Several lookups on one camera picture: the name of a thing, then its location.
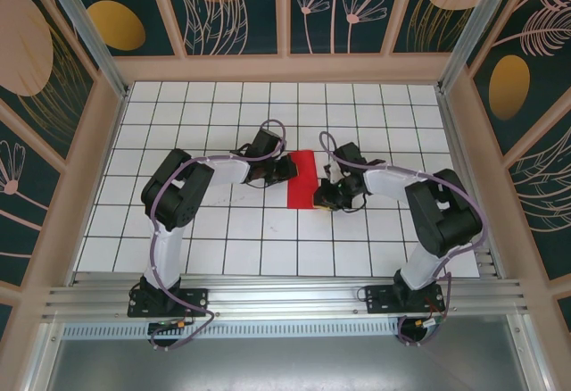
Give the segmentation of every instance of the red cloth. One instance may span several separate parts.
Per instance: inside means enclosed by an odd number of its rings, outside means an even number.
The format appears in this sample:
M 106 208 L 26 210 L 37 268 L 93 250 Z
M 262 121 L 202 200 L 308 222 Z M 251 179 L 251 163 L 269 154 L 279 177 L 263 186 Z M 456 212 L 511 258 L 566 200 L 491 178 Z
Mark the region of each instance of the red cloth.
M 312 210 L 313 194 L 318 189 L 318 170 L 311 150 L 290 153 L 297 166 L 297 177 L 287 181 L 287 208 Z

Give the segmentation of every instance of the black mounting plate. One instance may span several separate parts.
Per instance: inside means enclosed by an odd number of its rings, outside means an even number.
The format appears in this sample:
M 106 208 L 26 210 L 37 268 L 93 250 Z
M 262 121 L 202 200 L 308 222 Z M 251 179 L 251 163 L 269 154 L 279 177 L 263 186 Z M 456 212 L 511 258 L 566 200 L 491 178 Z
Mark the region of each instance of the black mounting plate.
M 366 286 L 362 289 L 360 297 L 366 300 L 367 313 L 429 313 L 430 305 L 424 300 L 428 300 L 441 312 L 444 311 L 443 292 L 440 286 L 432 285 L 423 289 L 426 292 L 417 303 L 409 303 L 402 306 L 393 291 L 393 285 L 386 286 Z
M 208 307 L 208 290 L 206 288 L 180 288 L 176 296 L 194 306 L 201 308 Z M 183 318 L 185 316 L 186 307 L 181 304 L 175 304 L 168 312 L 158 304 L 153 304 L 148 294 L 140 289 L 132 290 L 131 298 L 128 303 L 127 316 L 129 318 Z M 205 317 L 204 312 L 192 311 L 193 317 Z

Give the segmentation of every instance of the metal floor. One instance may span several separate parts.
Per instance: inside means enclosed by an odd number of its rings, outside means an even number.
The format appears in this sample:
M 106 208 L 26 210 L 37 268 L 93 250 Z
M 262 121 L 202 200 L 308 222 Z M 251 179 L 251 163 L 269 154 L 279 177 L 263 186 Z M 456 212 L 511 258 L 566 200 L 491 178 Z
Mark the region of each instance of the metal floor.
M 503 317 L 449 318 L 426 347 L 394 336 L 198 339 L 174 353 L 144 340 L 63 341 L 51 391 L 519 391 Z

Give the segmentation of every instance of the white grid mat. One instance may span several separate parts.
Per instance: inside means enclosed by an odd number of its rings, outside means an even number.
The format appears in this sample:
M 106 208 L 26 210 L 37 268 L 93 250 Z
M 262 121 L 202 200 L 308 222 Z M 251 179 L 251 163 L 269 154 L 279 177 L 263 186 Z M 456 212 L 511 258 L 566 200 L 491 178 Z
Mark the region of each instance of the white grid mat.
M 226 154 L 253 141 L 267 118 L 286 126 L 287 150 L 328 157 L 318 134 L 355 142 L 368 160 L 428 172 L 452 166 L 434 89 L 320 83 L 137 82 L 87 226 L 78 271 L 142 272 L 149 254 L 140 201 L 174 147 Z M 180 270 L 198 274 L 391 277 L 417 241 L 404 204 L 376 195 L 362 211 L 288 210 L 287 184 L 209 188 L 187 227 Z M 447 267 L 479 277 L 475 256 Z

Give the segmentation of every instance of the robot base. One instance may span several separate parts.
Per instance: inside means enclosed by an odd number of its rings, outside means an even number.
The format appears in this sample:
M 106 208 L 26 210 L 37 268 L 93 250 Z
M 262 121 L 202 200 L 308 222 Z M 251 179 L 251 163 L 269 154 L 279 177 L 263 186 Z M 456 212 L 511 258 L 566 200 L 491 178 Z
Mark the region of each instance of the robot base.
M 429 313 L 428 301 L 440 312 L 445 309 L 442 289 L 435 283 L 416 291 L 406 304 L 396 295 L 394 285 L 367 286 L 363 290 L 367 313 Z
M 180 280 L 169 291 L 179 299 L 201 308 L 208 307 L 206 288 L 180 288 Z M 187 308 L 169 299 L 160 289 L 141 278 L 139 289 L 129 292 L 127 316 L 129 318 L 183 318 L 204 317 L 204 312 L 188 312 Z

